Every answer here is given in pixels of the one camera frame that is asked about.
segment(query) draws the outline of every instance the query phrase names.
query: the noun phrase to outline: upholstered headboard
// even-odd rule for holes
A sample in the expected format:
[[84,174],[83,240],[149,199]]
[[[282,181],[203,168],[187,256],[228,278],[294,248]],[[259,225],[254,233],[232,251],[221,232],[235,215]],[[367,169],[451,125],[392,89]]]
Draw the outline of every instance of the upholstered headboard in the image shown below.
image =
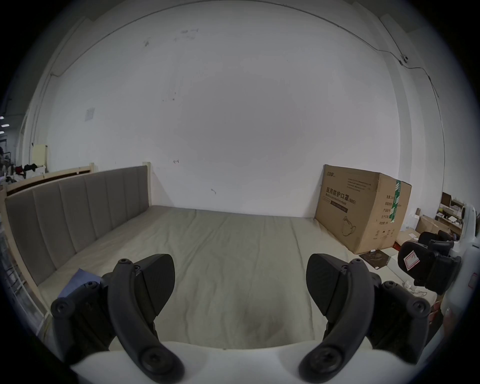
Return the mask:
[[50,181],[7,196],[13,238],[34,282],[146,211],[148,189],[143,165]]

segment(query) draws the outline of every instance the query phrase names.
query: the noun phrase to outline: mattress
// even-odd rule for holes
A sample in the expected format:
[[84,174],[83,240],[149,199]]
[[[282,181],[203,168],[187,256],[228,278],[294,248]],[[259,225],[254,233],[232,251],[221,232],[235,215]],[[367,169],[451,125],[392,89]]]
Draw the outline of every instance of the mattress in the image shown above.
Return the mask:
[[[312,218],[152,206],[79,252],[39,288],[50,305],[79,268],[101,276],[118,259],[136,262],[155,253],[173,257],[176,276],[155,319],[159,339],[239,349],[322,340],[326,319],[307,291],[308,259],[312,253],[346,262],[356,257]],[[387,267],[367,266],[383,281],[401,283]]]

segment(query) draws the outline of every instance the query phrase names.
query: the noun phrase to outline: cardboard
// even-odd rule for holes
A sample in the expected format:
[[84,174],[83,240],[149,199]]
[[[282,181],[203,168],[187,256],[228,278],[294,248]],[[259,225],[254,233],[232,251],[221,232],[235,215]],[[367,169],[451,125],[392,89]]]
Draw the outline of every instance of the cardboard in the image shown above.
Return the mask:
[[419,236],[420,234],[416,230],[407,228],[406,230],[398,233],[396,236],[396,242],[401,246],[406,241],[418,241]]
[[420,216],[419,223],[417,224],[417,227],[415,228],[415,230],[418,233],[422,233],[422,232],[438,233],[439,230],[442,230],[446,233],[450,233],[450,227],[448,225],[443,224],[440,221],[437,221],[425,215]]
[[315,218],[355,254],[389,248],[411,188],[383,173],[325,165]]

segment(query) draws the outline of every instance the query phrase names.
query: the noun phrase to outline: screw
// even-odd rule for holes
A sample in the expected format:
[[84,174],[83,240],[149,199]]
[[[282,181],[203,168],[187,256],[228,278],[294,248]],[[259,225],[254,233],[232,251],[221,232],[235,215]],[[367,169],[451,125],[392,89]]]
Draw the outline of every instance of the screw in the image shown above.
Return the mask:
[[418,313],[422,313],[426,309],[426,306],[423,301],[416,301],[413,303],[413,308],[415,308]]
[[143,352],[140,362],[153,374],[163,375],[173,368],[173,360],[168,351],[158,347],[151,347]]
[[317,373],[336,371],[342,364],[340,352],[332,347],[322,347],[314,350],[310,356],[310,368]]
[[396,283],[394,283],[391,280],[390,281],[385,281],[385,283],[384,283],[385,289],[392,289],[395,286],[396,286]]

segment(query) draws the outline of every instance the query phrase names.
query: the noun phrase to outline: white wall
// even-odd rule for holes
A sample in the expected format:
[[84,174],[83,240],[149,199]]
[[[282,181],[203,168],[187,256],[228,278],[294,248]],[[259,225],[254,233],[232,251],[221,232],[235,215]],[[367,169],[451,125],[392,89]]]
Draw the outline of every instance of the white wall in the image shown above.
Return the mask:
[[[156,3],[121,4],[85,36]],[[308,3],[372,40],[350,5]],[[104,38],[50,80],[35,136],[52,171],[151,161],[155,204],[271,215],[312,216],[325,163],[397,177],[400,161],[382,55],[311,15],[255,2],[185,5]]]
[[465,73],[432,27],[408,33],[439,94],[445,136],[443,191],[480,209],[480,109]]

